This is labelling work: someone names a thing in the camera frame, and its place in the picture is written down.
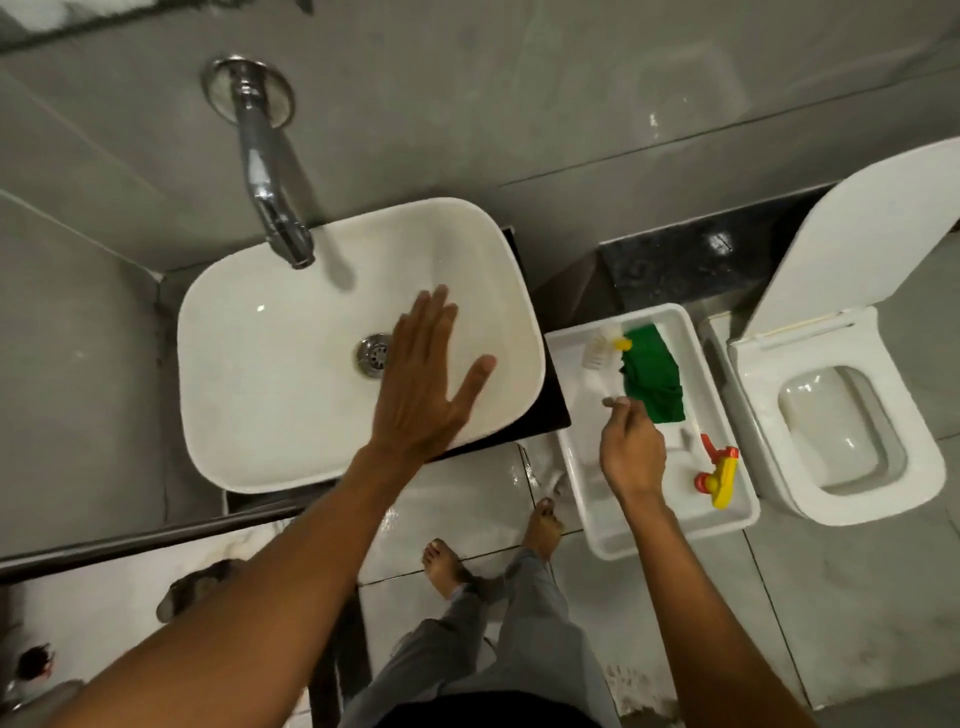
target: toilet bowl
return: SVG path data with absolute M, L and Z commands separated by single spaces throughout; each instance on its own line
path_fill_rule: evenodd
M 960 217 L 960 138 L 885 159 L 811 210 L 739 337 L 708 320 L 721 396 L 757 491 L 826 525 L 935 497 L 943 456 L 877 330 Z

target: foot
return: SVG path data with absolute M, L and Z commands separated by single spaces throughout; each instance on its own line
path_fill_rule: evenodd
M 546 563 L 557 548 L 563 532 L 564 525 L 553 515 L 553 500 L 546 497 L 534 506 L 522 545 L 532 549 Z
M 443 539 L 434 539 L 427 544 L 421 560 L 426 577 L 444 599 L 450 599 L 457 587 L 473 581 L 473 574 L 460 563 L 460 557 Z

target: chrome faucet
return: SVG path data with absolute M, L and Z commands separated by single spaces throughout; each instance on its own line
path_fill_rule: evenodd
M 276 69 L 242 56 L 213 61 L 203 83 L 206 100 L 239 129 L 244 179 L 270 247 L 306 268 L 316 259 L 313 237 L 287 203 L 276 164 L 276 130 L 293 117 L 293 89 Z

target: drain hole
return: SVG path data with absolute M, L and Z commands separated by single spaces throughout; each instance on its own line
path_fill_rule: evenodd
M 375 333 L 368 336 L 357 346 L 357 367 L 361 374 L 371 379 L 380 379 L 387 366 L 387 354 L 390 350 L 390 334 Z

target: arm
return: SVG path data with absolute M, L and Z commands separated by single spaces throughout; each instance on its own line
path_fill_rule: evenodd
M 446 400 L 456 306 L 421 293 L 396 324 L 370 442 L 340 483 L 245 569 L 121 657 L 51 723 L 262 728 L 293 710 L 384 514 L 466 423 L 495 360 Z
M 663 436 L 618 398 L 600 460 L 634 532 L 684 722 L 690 728 L 815 728 L 710 583 L 663 499 Z

